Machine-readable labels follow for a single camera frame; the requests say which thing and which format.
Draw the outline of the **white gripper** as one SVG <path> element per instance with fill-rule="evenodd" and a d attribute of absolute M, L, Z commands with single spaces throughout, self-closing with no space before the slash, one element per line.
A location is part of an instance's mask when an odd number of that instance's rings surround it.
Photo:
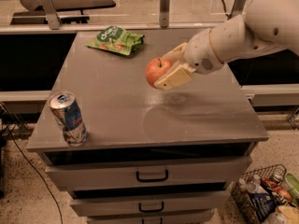
<path fill-rule="evenodd" d="M 193 73 L 207 75 L 223 68 L 212 49 L 210 29 L 194 35 L 188 43 L 184 42 L 164 55 L 174 65 L 157 81 L 154 87 L 158 90 L 170 90 L 192 80 Z"/>

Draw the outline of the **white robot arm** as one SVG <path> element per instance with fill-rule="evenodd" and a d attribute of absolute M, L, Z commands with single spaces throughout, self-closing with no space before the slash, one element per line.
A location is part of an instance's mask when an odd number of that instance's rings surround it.
<path fill-rule="evenodd" d="M 153 82 L 169 90 L 238 59 L 288 49 L 299 54 L 299 0 L 248 0 L 240 15 L 194 35 L 164 57 L 171 67 Z"/>

